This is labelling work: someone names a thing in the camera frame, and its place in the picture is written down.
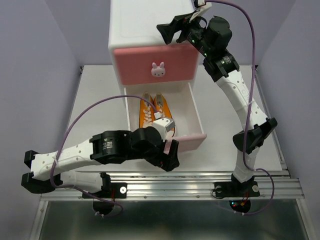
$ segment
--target lavender wall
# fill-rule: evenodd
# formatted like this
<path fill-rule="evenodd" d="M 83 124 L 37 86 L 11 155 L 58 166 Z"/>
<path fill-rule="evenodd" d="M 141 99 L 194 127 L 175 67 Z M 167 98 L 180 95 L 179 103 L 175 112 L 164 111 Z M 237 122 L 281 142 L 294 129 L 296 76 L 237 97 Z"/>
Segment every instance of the lavender wall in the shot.
<path fill-rule="evenodd" d="M 0 7 L 0 239 L 29 239 L 39 203 L 21 186 L 24 152 L 54 151 L 79 65 L 44 0 Z"/>
<path fill-rule="evenodd" d="M 81 65 L 111 64 L 108 52 L 110 0 L 45 1 Z M 282 0 L 281 3 L 278 0 L 229 2 L 242 6 L 252 18 L 256 31 L 256 58 L 259 63 L 295 0 Z M 249 64 L 252 42 L 246 18 L 239 10 L 217 3 L 213 4 L 205 17 L 210 19 L 213 15 L 229 21 L 233 38 L 228 49 L 240 64 Z"/>
<path fill-rule="evenodd" d="M 320 229 L 320 2 L 297 0 L 258 68 L 277 135 Z"/>

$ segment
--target white table surface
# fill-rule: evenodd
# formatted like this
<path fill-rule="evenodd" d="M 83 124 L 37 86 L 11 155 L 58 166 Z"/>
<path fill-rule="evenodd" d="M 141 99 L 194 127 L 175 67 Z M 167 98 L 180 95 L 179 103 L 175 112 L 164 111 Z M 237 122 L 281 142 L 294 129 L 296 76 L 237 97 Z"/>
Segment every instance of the white table surface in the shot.
<path fill-rule="evenodd" d="M 251 67 L 240 66 L 247 86 L 251 81 Z M 70 123 L 88 106 L 121 91 L 112 65 L 86 65 L 84 67 Z M 232 105 L 222 90 L 213 82 L 202 65 L 199 66 L 193 86 L 193 94 L 200 115 L 206 140 L 195 151 L 180 153 L 180 172 L 230 172 L 236 164 L 237 150 L 232 137 L 242 130 Z M 253 97 L 263 109 L 258 88 L 255 85 Z M 102 103 L 87 112 L 74 126 L 65 147 L 70 147 L 108 130 L 127 130 L 125 102 L 114 99 Z M 270 135 L 261 147 L 256 168 L 281 171 L 280 158 L 275 141 Z M 79 168 L 81 171 L 101 172 L 162 172 L 145 160 L 130 160 L 123 164 L 108 164 Z"/>

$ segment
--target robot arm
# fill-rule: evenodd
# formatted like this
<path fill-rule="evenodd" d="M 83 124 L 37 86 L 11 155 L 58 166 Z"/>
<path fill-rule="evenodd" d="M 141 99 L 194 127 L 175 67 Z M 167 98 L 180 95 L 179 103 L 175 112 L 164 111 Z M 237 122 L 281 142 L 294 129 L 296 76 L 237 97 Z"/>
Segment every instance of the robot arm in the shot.
<path fill-rule="evenodd" d="M 127 160 L 145 159 L 152 165 L 169 172 L 179 166 L 178 145 L 172 140 L 169 153 L 164 153 L 167 132 L 175 126 L 171 118 L 155 120 L 152 126 L 131 131 L 105 131 L 84 142 L 62 150 L 54 169 L 54 182 L 57 185 L 79 187 L 90 193 L 99 192 L 106 176 L 92 176 L 76 172 L 74 169 L 106 164 L 122 164 Z M 30 172 L 22 176 L 22 186 L 31 193 L 52 192 L 50 172 L 57 152 L 39 154 L 35 151 L 25 153 L 24 163 Z"/>
<path fill-rule="evenodd" d="M 181 31 L 177 43 L 188 41 L 203 56 L 203 66 L 213 81 L 222 89 L 235 112 L 237 113 L 243 131 L 233 136 L 233 143 L 237 148 L 237 161 L 231 176 L 230 184 L 223 185 L 220 197 L 242 197 L 243 193 L 250 191 L 254 182 L 253 172 L 243 161 L 244 130 L 248 114 L 248 105 L 251 104 L 250 121 L 246 139 L 246 164 L 254 169 L 256 156 L 264 140 L 277 126 L 274 118 L 269 119 L 253 99 L 249 102 L 249 90 L 245 85 L 240 67 L 235 58 L 228 52 L 227 46 L 232 37 L 229 23 L 222 17 L 215 16 L 209 23 L 200 15 L 208 10 L 204 0 L 194 1 L 197 8 L 195 12 L 178 15 L 168 24 L 156 26 L 166 44 L 171 43 L 174 34 Z"/>

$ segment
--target pair of shoes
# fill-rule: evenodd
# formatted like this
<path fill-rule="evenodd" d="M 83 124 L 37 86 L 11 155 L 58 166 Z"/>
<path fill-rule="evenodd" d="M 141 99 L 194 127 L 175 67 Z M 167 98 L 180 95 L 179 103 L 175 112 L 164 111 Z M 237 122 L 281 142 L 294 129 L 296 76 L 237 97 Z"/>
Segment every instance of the pair of shoes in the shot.
<path fill-rule="evenodd" d="M 172 119 L 172 115 L 169 109 L 169 106 L 167 104 L 167 101 L 165 99 L 165 97 L 158 92 L 155 95 L 155 98 L 152 99 L 151 95 L 148 92 L 145 92 L 142 97 L 144 99 L 149 100 L 151 103 L 153 103 L 153 105 L 155 106 L 156 110 L 158 112 L 161 113 L 161 116 L 164 117 L 168 117 Z M 140 128 L 147 128 L 149 126 L 152 126 L 152 122 L 154 120 L 156 120 L 155 115 L 154 115 L 155 111 L 154 109 L 151 107 L 151 105 L 149 103 L 147 103 L 144 100 L 140 100 L 140 115 L 139 115 L 139 127 Z M 175 135 L 175 128 L 172 128 L 168 133 L 167 133 L 167 137 L 172 138 Z"/>

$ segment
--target sneaker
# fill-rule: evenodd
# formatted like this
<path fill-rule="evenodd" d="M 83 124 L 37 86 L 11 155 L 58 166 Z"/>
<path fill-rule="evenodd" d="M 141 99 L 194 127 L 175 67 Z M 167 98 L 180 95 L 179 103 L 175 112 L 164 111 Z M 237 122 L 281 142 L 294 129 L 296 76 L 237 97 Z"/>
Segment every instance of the sneaker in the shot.
<path fill-rule="evenodd" d="M 161 116 L 162 116 L 163 118 L 164 118 L 164 117 L 168 117 L 168 118 L 171 118 L 171 119 L 172 119 L 172 115 L 171 115 L 169 106 L 168 106 L 168 104 L 167 104 L 167 101 L 166 101 L 165 97 L 164 97 L 160 92 L 158 92 L 158 93 L 155 95 L 155 98 L 154 98 L 154 100 L 153 100 L 153 104 L 154 104 L 156 110 L 161 113 Z M 167 137 L 167 138 L 172 138 L 172 137 L 175 135 L 175 132 L 176 132 L 176 129 L 175 129 L 175 128 L 172 128 L 172 129 L 166 134 L 166 137 Z"/>
<path fill-rule="evenodd" d="M 152 97 L 148 92 L 145 92 L 142 97 L 144 99 L 150 100 L 153 102 Z M 139 128 L 147 128 L 152 126 L 152 122 L 156 120 L 155 111 L 153 107 L 144 100 L 140 100 L 140 115 L 139 115 Z"/>

